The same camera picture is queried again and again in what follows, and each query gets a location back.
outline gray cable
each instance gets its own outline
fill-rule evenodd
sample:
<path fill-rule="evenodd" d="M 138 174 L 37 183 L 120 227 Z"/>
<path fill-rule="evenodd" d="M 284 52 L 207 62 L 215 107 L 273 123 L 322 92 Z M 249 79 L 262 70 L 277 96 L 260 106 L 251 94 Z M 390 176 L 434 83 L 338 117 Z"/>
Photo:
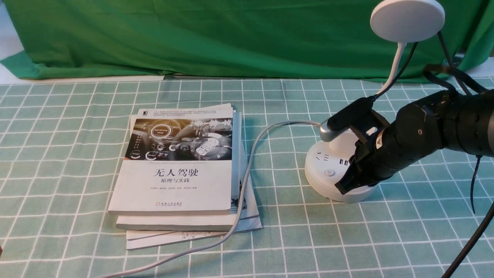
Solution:
<path fill-rule="evenodd" d="M 249 177 L 249 174 L 250 174 L 250 167 L 252 165 L 252 159 L 253 159 L 253 156 L 254 156 L 254 151 L 255 151 L 255 147 L 257 145 L 257 142 L 259 142 L 259 139 L 261 138 L 261 136 L 266 133 L 268 131 L 268 129 L 274 127 L 274 126 L 278 126 L 278 125 L 285 125 L 285 124 L 309 124 L 309 125 L 315 125 L 315 126 L 319 126 L 320 123 L 318 122 L 314 122 L 314 121 L 307 121 L 307 120 L 288 120 L 288 121 L 281 121 L 281 122 L 278 122 L 278 123 L 275 123 L 275 124 L 272 124 L 268 127 L 266 127 L 255 139 L 254 141 L 254 144 L 252 145 L 252 149 L 250 150 L 250 157 L 248 159 L 248 163 L 247 163 L 247 171 L 245 173 L 245 176 L 244 176 L 244 181 L 242 182 L 243 185 L 247 184 L 247 179 Z M 242 190 L 240 191 L 240 198 L 239 200 L 243 200 L 244 199 L 244 191 L 245 191 L 245 186 L 242 187 Z M 202 251 L 202 250 L 206 250 L 206 249 L 210 249 L 210 248 L 213 248 L 213 247 L 216 247 L 220 244 L 222 244 L 223 242 L 225 242 L 232 234 L 233 234 L 233 231 L 235 230 L 235 228 L 237 227 L 237 224 L 239 222 L 239 219 L 240 219 L 240 212 L 242 211 L 242 206 L 239 206 L 239 209 L 237 210 L 237 217 L 235 219 L 235 222 L 233 223 L 233 226 L 232 228 L 228 231 L 228 233 L 225 234 L 224 237 L 222 237 L 220 240 L 218 240 L 217 242 L 215 243 L 212 243 L 210 245 L 206 245 L 206 246 L 202 246 L 202 247 L 196 247 L 196 248 L 192 248 L 192 249 L 189 249 L 189 250 L 185 250 L 185 251 L 182 251 L 180 253 L 177 253 L 177 254 L 173 254 L 169 257 L 166 257 L 160 261 L 157 261 L 155 263 L 152 263 L 152 264 L 149 264 L 147 266 L 143 266 L 143 267 L 140 267 L 140 268 L 136 268 L 136 269 L 132 269 L 132 270 L 127 270 L 127 271 L 122 271 L 122 272 L 119 272 L 119 273 L 113 273 L 113 274 L 107 274 L 107 275 L 103 275 L 103 276 L 99 276 L 97 278 L 114 278 L 114 277 L 121 277 L 121 276 L 125 276 L 125 275 L 131 275 L 131 274 L 135 274 L 135 273 L 139 273 L 139 272 L 142 272 L 142 271 L 145 271 L 145 270 L 148 270 L 148 269 L 151 269 L 151 268 L 155 268 L 159 265 L 162 265 L 166 262 L 169 262 L 173 259 L 176 259 L 176 258 L 179 258 L 179 257 L 182 257 L 184 255 L 188 255 L 188 254 L 191 254 L 191 253 L 195 253 L 195 252 L 198 252 L 198 251 Z"/>

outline stack of books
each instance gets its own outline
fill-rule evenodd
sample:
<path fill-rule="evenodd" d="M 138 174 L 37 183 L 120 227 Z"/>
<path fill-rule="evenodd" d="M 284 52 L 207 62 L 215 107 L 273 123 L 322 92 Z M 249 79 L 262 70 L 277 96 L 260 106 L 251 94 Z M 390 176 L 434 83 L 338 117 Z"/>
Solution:
<path fill-rule="evenodd" d="M 127 230 L 127 250 L 262 228 L 242 144 L 242 114 L 230 104 L 140 109 L 108 212 Z M 245 186 L 244 199 L 239 200 Z"/>

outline round white base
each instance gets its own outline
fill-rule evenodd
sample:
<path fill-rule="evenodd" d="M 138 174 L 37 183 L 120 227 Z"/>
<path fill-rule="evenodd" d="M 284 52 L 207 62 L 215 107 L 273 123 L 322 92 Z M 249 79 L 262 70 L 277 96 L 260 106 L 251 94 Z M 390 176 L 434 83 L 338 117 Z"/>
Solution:
<path fill-rule="evenodd" d="M 320 195 L 343 203 L 360 202 L 369 197 L 375 186 L 356 188 L 342 195 L 334 186 L 350 166 L 348 161 L 355 152 L 357 136 L 344 132 L 331 142 L 315 143 L 305 158 L 305 177 Z"/>

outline lamp head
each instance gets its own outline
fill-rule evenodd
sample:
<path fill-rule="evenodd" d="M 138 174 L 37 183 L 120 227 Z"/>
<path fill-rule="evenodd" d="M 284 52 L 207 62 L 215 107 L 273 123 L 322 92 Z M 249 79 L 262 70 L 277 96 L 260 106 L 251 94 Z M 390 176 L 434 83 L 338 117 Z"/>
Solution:
<path fill-rule="evenodd" d="M 445 12 L 435 0 L 384 0 L 370 17 L 370 27 L 379 37 L 395 43 L 415 43 L 437 34 Z"/>

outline power button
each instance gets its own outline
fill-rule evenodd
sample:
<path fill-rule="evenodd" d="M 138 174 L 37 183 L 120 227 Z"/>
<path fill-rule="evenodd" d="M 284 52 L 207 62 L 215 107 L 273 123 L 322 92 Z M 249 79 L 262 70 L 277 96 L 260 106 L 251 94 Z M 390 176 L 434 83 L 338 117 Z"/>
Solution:
<path fill-rule="evenodd" d="M 324 171 L 324 174 L 328 177 L 332 177 L 332 176 L 334 176 L 334 171 L 331 169 L 327 169 Z"/>

